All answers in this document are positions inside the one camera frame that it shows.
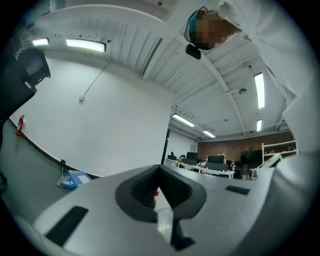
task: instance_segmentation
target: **fire extinguisher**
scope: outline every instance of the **fire extinguisher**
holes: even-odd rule
[[[24,126],[24,116],[25,116],[24,114],[22,116],[20,116],[19,123],[18,123],[18,126],[16,128],[15,135],[17,135],[18,137],[21,136],[22,127]]]

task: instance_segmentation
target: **white wall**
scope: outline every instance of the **white wall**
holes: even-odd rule
[[[46,55],[51,78],[38,84],[35,96],[11,117],[18,123],[25,115],[23,132],[35,144],[54,158],[97,176],[160,164],[171,92],[112,62],[81,104],[79,96],[106,62],[73,53]]]
[[[180,157],[181,155],[186,155],[187,152],[191,152],[191,145],[196,146],[196,151],[198,149],[198,142],[192,138],[189,138],[181,133],[171,130],[168,140],[168,145],[166,147],[166,154],[171,154],[171,151],[174,153],[176,157]]]

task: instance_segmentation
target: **green floor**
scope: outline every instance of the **green floor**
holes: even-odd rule
[[[2,198],[10,212],[32,224],[49,205],[70,190],[57,186],[59,166],[47,160],[29,145],[7,121],[3,128],[0,172],[8,184]]]

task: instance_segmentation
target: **white table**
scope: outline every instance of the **white table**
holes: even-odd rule
[[[228,175],[229,179],[233,179],[234,173],[235,173],[235,171],[233,171],[233,170],[221,171],[221,170],[211,170],[211,169],[201,168],[200,166],[197,166],[197,165],[189,165],[189,164],[186,164],[183,162],[178,162],[178,161],[171,160],[168,158],[166,158],[164,160],[164,164],[168,165],[168,166],[172,166],[173,164],[174,165],[182,165],[188,169],[191,169],[191,168],[197,169],[197,170],[199,170],[198,171],[199,173],[204,173],[204,174]]]

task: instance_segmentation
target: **desk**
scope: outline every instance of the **desk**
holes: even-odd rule
[[[199,173],[204,173],[204,174],[216,174],[216,175],[228,175],[229,179],[233,179],[234,178],[234,171],[233,170],[228,170],[228,171],[220,171],[220,170],[210,170],[210,169],[206,169],[206,168],[201,168],[200,166],[195,166],[195,165],[189,165],[183,162],[178,162],[178,161],[174,161],[171,159],[166,158],[164,160],[164,164],[168,165],[168,166],[172,166],[174,165],[182,165],[184,167],[186,167],[188,170],[190,170],[191,168],[197,169],[199,170]]]

